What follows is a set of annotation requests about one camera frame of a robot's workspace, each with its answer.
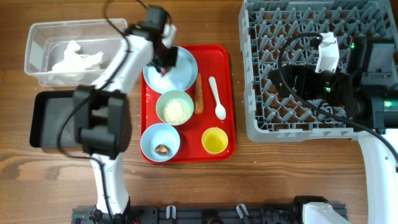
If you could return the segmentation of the brown mushroom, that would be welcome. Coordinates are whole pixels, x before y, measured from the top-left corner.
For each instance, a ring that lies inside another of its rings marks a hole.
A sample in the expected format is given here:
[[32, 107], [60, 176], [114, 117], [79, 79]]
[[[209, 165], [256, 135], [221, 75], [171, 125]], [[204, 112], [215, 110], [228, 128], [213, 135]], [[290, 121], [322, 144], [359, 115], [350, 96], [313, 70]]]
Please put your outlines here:
[[164, 144], [159, 144], [155, 147], [155, 152], [162, 156], [168, 156], [170, 154], [170, 149]]

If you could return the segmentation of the red snack wrapper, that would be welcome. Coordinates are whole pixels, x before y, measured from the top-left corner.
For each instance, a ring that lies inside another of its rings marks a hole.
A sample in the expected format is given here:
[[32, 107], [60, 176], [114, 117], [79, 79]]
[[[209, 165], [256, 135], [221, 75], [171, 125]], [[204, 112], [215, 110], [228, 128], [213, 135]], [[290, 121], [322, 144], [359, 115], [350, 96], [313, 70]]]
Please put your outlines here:
[[161, 70], [160, 75], [161, 75], [161, 76], [164, 76], [164, 75], [166, 75], [168, 72], [169, 72], [168, 70]]

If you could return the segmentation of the yellow cup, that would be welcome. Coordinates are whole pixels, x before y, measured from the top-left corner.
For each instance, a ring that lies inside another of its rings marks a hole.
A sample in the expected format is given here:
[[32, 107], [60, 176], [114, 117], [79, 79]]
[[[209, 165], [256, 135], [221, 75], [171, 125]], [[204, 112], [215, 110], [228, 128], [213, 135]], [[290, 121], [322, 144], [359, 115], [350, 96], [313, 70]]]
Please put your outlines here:
[[219, 154], [227, 148], [229, 140], [222, 129], [214, 127], [202, 134], [201, 143], [207, 153]]

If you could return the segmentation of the light blue plate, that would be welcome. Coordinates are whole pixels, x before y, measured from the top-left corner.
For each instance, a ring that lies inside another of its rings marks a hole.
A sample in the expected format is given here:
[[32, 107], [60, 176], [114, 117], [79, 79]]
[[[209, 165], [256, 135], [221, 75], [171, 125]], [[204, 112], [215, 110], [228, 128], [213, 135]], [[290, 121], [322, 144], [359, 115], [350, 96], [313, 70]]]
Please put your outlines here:
[[163, 94], [170, 90], [188, 90], [195, 82], [198, 65], [194, 56], [185, 48], [178, 46], [177, 63], [165, 75], [161, 75], [153, 66], [143, 69], [144, 80], [147, 85]]

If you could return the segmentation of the mint green bowl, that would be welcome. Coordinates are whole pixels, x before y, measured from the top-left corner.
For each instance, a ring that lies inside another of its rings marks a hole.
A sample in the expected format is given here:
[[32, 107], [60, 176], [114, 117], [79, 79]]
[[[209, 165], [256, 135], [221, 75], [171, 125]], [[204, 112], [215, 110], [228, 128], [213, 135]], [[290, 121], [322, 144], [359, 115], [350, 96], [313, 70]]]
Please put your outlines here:
[[181, 90], [170, 90], [162, 94], [155, 106], [159, 119], [172, 126], [186, 123], [193, 115], [192, 97]]

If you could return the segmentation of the grey-blue dishwasher rack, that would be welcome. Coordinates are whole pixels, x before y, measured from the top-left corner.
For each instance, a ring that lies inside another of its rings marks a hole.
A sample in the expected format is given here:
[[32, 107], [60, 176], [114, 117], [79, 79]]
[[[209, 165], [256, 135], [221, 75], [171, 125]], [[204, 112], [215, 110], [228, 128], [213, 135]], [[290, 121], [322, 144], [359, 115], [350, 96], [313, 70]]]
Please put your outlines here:
[[357, 36], [397, 38], [391, 1], [252, 1], [244, 0], [239, 17], [240, 50], [244, 64], [246, 132], [254, 142], [302, 142], [309, 139], [352, 139], [358, 135], [345, 124], [327, 118], [324, 111], [344, 116], [343, 108], [314, 100], [312, 111], [293, 96], [282, 97], [269, 80], [284, 62], [315, 65], [317, 54], [307, 39], [284, 44], [297, 34], [332, 32], [344, 69], [349, 44]]

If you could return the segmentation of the red plastic tray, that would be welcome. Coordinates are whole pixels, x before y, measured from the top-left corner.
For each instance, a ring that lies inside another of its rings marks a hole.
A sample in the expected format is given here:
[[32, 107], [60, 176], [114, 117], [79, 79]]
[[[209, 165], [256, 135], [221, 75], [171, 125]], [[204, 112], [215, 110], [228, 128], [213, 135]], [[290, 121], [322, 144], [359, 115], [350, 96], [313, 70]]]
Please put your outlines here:
[[[175, 129], [180, 135], [180, 149], [176, 156], [166, 162], [152, 162], [141, 152], [142, 157], [150, 163], [206, 162], [221, 161], [230, 158], [236, 150], [236, 133], [234, 123], [233, 91], [229, 67], [229, 55], [220, 45], [183, 45], [195, 58], [198, 73], [201, 75], [204, 111], [194, 114], [186, 123]], [[220, 120], [215, 115], [215, 99], [212, 94], [209, 77], [215, 77], [221, 104], [226, 109], [226, 119]], [[192, 98], [195, 95], [195, 82], [185, 90]], [[220, 128], [228, 136], [227, 148], [219, 154], [209, 154], [201, 143], [202, 134], [209, 128]]]

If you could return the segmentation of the white plastic spoon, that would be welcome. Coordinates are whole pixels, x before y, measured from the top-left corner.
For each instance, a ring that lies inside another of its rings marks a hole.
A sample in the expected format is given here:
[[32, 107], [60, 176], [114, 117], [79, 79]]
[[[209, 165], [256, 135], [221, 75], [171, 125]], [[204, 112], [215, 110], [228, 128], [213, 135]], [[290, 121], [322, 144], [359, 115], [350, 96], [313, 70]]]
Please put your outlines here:
[[225, 120], [226, 119], [226, 110], [225, 110], [224, 106], [221, 104], [215, 77], [210, 77], [208, 79], [208, 81], [209, 81], [213, 96], [215, 98], [215, 103], [216, 103], [215, 114], [218, 119]]

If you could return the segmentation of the light blue bowl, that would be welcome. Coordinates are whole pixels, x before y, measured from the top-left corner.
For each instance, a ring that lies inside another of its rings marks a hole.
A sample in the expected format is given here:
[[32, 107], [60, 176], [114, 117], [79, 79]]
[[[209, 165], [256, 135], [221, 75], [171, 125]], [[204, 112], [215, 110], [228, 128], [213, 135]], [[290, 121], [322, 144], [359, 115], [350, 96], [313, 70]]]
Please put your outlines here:
[[[169, 149], [168, 154], [155, 151], [160, 145]], [[180, 135], [171, 125], [157, 123], [149, 126], [141, 136], [141, 152], [152, 162], [166, 162], [177, 155], [180, 149]]]

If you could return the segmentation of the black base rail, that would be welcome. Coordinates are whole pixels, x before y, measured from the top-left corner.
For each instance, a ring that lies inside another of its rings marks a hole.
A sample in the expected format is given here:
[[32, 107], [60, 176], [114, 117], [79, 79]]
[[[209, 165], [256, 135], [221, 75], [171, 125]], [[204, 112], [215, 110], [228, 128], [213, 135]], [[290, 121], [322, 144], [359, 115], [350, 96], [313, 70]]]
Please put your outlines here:
[[142, 223], [142, 224], [207, 224], [207, 223], [303, 223], [302, 208], [293, 204], [235, 207], [167, 207], [133, 206], [123, 214], [109, 217], [96, 207], [76, 208], [72, 211], [72, 223]]

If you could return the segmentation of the pile of white rice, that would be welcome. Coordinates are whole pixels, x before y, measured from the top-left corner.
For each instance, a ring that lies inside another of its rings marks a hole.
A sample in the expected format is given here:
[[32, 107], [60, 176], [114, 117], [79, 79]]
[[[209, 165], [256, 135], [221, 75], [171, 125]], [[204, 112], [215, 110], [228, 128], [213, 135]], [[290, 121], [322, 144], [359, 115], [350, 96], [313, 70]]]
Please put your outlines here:
[[163, 120], [173, 126], [183, 124], [190, 118], [190, 109], [180, 99], [172, 99], [166, 102], [161, 112]]

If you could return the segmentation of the white tissue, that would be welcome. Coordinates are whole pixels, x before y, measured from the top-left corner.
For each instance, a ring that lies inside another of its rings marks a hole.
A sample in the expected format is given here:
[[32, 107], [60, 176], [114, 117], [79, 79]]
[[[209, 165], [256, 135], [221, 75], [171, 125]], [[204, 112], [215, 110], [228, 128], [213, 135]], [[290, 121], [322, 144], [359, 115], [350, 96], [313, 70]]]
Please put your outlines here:
[[63, 53], [63, 60], [52, 67], [52, 72], [68, 73], [99, 70], [100, 65], [104, 62], [104, 53], [80, 54], [81, 49], [82, 47], [76, 41], [69, 42]]

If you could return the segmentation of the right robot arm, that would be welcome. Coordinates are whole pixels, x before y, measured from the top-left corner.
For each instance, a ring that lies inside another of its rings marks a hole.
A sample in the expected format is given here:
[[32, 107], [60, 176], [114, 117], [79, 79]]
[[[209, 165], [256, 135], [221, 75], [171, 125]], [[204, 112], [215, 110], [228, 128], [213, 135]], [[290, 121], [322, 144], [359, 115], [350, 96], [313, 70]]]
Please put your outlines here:
[[333, 34], [308, 33], [318, 52], [314, 66], [277, 64], [269, 75], [282, 96], [293, 96], [314, 111], [313, 100], [343, 106], [336, 120], [354, 128], [366, 169], [369, 223], [397, 222], [397, 73], [395, 43], [355, 37], [346, 68], [339, 71], [339, 46]]

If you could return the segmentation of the clear plastic waste bin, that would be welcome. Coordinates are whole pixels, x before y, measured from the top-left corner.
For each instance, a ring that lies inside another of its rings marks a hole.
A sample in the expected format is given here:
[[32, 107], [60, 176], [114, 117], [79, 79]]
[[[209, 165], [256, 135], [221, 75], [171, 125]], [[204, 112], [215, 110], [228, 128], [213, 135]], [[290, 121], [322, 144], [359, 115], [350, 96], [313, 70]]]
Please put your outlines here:
[[[24, 71], [42, 86], [89, 85], [112, 61], [123, 38], [104, 19], [36, 23], [30, 27]], [[64, 59], [67, 45], [79, 46], [80, 55], [103, 53], [103, 63], [94, 70], [53, 71]]]

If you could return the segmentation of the black waste tray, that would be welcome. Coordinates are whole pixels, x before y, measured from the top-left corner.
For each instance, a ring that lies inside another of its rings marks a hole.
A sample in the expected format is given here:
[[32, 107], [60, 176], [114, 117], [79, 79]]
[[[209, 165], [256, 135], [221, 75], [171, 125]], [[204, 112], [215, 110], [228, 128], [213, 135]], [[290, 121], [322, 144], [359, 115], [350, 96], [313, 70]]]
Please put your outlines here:
[[89, 97], [80, 90], [42, 91], [35, 97], [29, 143], [34, 148], [55, 149], [63, 122]]

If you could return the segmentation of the orange carrot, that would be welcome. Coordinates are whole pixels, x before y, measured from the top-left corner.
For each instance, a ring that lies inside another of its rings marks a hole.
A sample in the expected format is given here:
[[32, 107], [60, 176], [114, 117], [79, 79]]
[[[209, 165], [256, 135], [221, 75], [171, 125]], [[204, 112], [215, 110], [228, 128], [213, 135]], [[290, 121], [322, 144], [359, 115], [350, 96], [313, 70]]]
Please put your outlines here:
[[195, 82], [194, 113], [200, 114], [203, 112], [203, 110], [204, 110], [203, 89], [202, 89], [201, 75], [198, 73]]

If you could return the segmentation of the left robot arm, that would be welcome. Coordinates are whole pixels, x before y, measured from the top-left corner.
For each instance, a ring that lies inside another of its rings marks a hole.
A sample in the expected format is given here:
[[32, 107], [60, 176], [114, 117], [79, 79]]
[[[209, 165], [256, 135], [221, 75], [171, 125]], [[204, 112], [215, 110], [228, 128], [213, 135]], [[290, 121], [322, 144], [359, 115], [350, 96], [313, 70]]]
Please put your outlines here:
[[128, 97], [145, 66], [165, 75], [176, 65], [177, 29], [170, 21], [164, 8], [148, 6], [145, 19], [122, 32], [120, 49], [104, 73], [73, 93], [74, 136], [91, 162], [98, 193], [88, 218], [92, 223], [135, 221], [123, 177], [132, 133]]

